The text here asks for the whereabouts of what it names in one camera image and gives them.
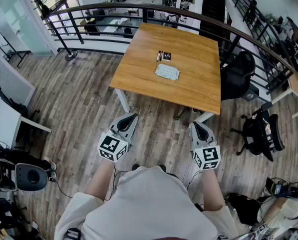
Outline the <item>person's right forearm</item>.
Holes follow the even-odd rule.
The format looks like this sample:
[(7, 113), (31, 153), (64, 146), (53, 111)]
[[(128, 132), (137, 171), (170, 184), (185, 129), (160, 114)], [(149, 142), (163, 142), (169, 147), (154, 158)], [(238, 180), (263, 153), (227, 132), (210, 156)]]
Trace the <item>person's right forearm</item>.
[(219, 211), (225, 206), (225, 201), (214, 170), (202, 171), (204, 210)]

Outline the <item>white wet wipe pack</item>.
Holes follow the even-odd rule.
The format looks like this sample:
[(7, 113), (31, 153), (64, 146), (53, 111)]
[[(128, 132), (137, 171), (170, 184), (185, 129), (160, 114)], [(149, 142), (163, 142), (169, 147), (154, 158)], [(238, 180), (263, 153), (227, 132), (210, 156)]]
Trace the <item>white wet wipe pack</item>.
[(168, 66), (165, 64), (159, 64), (155, 71), (155, 74), (159, 77), (163, 77), (169, 80), (177, 80), (179, 77), (180, 71), (177, 70), (175, 67)]

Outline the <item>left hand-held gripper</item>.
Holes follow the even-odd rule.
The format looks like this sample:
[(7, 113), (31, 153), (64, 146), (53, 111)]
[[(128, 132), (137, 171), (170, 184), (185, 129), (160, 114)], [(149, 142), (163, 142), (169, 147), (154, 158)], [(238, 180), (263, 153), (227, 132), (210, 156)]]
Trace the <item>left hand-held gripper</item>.
[(125, 113), (114, 119), (111, 129), (102, 133), (97, 144), (99, 155), (112, 162), (118, 162), (131, 147), (131, 138), (137, 123), (137, 113)]

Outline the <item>person's left forearm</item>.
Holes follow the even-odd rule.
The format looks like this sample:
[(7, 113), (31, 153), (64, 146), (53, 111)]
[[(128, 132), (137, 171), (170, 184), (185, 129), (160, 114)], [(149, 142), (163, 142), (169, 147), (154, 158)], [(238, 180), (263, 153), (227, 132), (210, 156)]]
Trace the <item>person's left forearm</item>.
[(112, 175), (114, 173), (115, 163), (102, 159), (95, 174), (89, 182), (85, 193), (105, 201)]

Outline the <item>grey black office chair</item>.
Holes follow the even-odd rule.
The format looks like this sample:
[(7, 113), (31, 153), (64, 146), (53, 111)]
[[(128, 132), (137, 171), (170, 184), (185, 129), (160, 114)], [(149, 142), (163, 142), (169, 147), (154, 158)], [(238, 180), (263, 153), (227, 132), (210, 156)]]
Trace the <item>grey black office chair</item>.
[(45, 170), (35, 165), (15, 165), (15, 185), (21, 191), (35, 192), (46, 187), (48, 176)]

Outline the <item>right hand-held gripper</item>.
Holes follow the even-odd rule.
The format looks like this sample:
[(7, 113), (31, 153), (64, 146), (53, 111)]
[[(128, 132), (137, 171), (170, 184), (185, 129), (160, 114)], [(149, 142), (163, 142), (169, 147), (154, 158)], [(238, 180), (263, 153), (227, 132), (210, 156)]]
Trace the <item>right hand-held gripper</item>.
[(201, 122), (191, 125), (192, 158), (200, 171), (216, 169), (221, 161), (220, 146), (214, 141), (213, 131)]

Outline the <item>white partition panel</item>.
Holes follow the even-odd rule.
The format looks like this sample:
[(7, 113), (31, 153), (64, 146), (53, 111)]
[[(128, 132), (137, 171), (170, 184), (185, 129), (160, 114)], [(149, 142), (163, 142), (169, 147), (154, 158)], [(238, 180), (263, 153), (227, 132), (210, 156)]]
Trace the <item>white partition panel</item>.
[(2, 92), (16, 103), (28, 106), (35, 87), (18, 73), (0, 55), (0, 87)]

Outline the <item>black coat rack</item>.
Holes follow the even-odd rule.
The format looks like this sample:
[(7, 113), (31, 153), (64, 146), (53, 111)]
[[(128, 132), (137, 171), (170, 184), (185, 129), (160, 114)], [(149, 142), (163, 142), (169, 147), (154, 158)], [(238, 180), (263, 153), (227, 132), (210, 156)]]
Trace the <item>black coat rack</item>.
[(56, 27), (54, 26), (52, 20), (49, 19), (49, 15), (50, 15), (50, 11), (48, 6), (46, 6), (42, 0), (33, 0), (34, 3), (37, 4), (37, 7), (34, 9), (39, 8), (41, 10), (41, 14), (43, 16), (43, 19), (46, 21), (47, 25), (49, 25), (51, 27), (52, 32), (58, 37), (58, 39), (60, 40), (61, 44), (63, 45), (63, 47), (65, 48), (65, 50), (67, 51), (67, 54), (65, 55), (65, 60), (71, 61), (73, 59), (76, 58), (78, 52), (76, 50), (70, 50), (67, 45), (65, 44), (65, 42), (63, 41), (60, 33), (58, 32), (58, 30), (56, 29)]

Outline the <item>black mesh office chair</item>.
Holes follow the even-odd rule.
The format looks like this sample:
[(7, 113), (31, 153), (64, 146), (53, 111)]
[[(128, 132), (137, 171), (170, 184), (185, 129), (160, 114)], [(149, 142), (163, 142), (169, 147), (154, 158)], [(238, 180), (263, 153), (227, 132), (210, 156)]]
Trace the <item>black mesh office chair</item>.
[(249, 90), (256, 63), (253, 55), (242, 51), (221, 69), (221, 101), (242, 98)]

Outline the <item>black waste bin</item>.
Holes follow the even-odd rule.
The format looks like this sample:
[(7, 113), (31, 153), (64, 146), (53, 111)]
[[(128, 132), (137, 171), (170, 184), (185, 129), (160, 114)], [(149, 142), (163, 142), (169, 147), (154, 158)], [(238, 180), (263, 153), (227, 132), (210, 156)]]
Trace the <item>black waste bin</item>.
[(242, 98), (248, 102), (250, 102), (258, 97), (259, 97), (259, 89), (253, 84), (250, 84), (249, 89), (242, 96)]

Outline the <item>person's white shirt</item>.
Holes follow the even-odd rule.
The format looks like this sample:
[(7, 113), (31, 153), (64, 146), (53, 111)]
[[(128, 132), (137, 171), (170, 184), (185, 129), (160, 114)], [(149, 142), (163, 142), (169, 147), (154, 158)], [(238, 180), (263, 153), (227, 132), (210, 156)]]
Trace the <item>person's white shirt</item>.
[(63, 240), (68, 229), (82, 240), (232, 239), (238, 236), (228, 207), (199, 211), (182, 182), (160, 167), (140, 167), (122, 176), (109, 201), (77, 192), (54, 233)]

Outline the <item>black bag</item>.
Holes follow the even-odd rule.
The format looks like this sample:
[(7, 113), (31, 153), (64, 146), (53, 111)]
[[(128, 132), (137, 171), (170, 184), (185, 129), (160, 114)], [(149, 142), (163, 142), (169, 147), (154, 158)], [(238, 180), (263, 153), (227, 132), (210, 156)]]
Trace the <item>black bag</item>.
[(238, 193), (230, 193), (227, 202), (236, 210), (240, 223), (249, 226), (259, 223), (258, 213), (261, 206), (257, 200)]

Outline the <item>black metal railing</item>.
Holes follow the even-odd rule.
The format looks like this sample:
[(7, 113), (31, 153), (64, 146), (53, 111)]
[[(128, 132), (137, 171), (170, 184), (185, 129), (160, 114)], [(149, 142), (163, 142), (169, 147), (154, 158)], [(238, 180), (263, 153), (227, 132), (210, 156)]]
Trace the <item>black metal railing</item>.
[(279, 34), (281, 26), (287, 19), (282, 16), (276, 17), (273, 14), (263, 15), (257, 7), (255, 0), (232, 0), (235, 8), (242, 16), (243, 22), (249, 28), (252, 37), (260, 41), (267, 47), (276, 50), (276, 48), (285, 47), (290, 50), (294, 47), (293, 40), (281, 41)]

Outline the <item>white table leg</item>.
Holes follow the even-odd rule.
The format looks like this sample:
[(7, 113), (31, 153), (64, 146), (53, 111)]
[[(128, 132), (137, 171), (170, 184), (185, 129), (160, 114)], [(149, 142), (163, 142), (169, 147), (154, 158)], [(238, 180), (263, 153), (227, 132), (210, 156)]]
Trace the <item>white table leg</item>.
[(210, 117), (212, 117), (214, 114), (211, 112), (203, 112), (198, 118), (196, 118), (194, 121), (192, 121), (188, 128), (191, 128), (191, 126), (193, 125), (193, 122), (199, 122), (202, 123), (204, 121), (206, 121), (207, 119), (209, 119)]
[(130, 107), (129, 107), (128, 100), (126, 98), (126, 95), (125, 95), (124, 90), (115, 88), (115, 91), (117, 93), (117, 96), (118, 96), (118, 98), (120, 100), (120, 103), (121, 103), (124, 111), (126, 113), (130, 113)]

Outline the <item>black tilted office chair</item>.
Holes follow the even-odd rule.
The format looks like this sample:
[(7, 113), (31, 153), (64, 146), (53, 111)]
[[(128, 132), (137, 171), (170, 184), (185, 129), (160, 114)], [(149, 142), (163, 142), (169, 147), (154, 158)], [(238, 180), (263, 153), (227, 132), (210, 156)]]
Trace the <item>black tilted office chair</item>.
[(271, 102), (266, 102), (252, 113), (251, 117), (242, 115), (241, 118), (245, 119), (242, 130), (230, 129), (231, 132), (240, 134), (244, 139), (243, 147), (236, 152), (237, 156), (240, 156), (247, 149), (256, 156), (263, 154), (269, 161), (273, 162), (272, 153), (285, 149), (279, 132), (279, 116), (269, 114), (269, 109), (272, 106)]

